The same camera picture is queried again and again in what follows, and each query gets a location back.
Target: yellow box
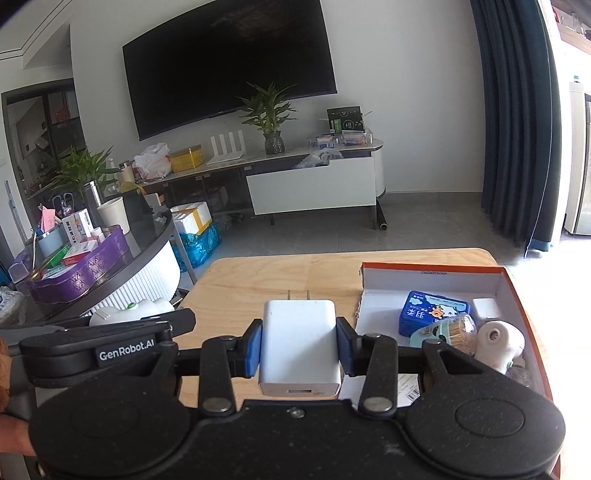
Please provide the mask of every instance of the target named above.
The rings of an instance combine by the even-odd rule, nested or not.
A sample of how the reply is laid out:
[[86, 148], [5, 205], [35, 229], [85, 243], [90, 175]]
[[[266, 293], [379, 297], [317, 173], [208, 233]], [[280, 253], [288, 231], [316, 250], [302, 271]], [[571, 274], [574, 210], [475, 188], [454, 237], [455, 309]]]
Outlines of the yellow box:
[[198, 167], [203, 163], [203, 150], [201, 145], [183, 148], [170, 154], [170, 163], [173, 166], [173, 172], [188, 170]]

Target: white drawer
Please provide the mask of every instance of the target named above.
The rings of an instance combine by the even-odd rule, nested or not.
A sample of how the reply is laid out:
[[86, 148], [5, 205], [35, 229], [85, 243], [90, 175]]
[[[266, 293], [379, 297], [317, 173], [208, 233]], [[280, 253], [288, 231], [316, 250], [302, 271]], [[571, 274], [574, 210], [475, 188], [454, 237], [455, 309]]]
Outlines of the white drawer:
[[375, 205], [374, 158], [340, 158], [325, 167], [247, 178], [257, 215]]

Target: doorway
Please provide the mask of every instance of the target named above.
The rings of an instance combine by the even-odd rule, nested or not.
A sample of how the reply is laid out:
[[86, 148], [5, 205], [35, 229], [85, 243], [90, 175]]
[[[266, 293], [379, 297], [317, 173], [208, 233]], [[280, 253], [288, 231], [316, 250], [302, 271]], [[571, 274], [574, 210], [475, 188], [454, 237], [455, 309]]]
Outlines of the doorway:
[[5, 92], [2, 111], [18, 193], [29, 221], [37, 225], [39, 206], [51, 208], [53, 197], [61, 193], [52, 188], [61, 161], [72, 149], [81, 152], [86, 148], [74, 80]]

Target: blue plastic bag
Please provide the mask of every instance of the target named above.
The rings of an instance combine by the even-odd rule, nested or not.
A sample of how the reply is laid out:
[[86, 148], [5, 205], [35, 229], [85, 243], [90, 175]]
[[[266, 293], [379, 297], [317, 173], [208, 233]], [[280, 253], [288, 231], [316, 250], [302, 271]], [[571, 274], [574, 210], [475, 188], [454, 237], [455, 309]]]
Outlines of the blue plastic bag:
[[[179, 235], [193, 268], [203, 265], [222, 241], [215, 223], [208, 226], [201, 235], [194, 233], [180, 233]], [[173, 245], [173, 252], [181, 272], [186, 272], [187, 267], [176, 245]]]

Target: bag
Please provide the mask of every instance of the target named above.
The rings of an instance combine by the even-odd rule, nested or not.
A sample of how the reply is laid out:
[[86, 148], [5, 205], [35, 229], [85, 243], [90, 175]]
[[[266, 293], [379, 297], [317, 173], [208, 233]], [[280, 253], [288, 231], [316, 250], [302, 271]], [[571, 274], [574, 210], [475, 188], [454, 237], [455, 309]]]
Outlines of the bag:
[[172, 170], [170, 149], [166, 143], [149, 146], [134, 157], [134, 162], [143, 180], [164, 178]]
[[[215, 223], [208, 226], [201, 235], [194, 233], [180, 233], [179, 235], [193, 268], [203, 265], [222, 241]], [[173, 252], [181, 272], [186, 272], [187, 267], [176, 245], [173, 245]]]
[[304, 160], [294, 166], [294, 169], [325, 167], [330, 163], [330, 160], [335, 160], [336, 158], [343, 158], [343, 154], [332, 148], [323, 148], [322, 150], [318, 150], [318, 152], [308, 155]]

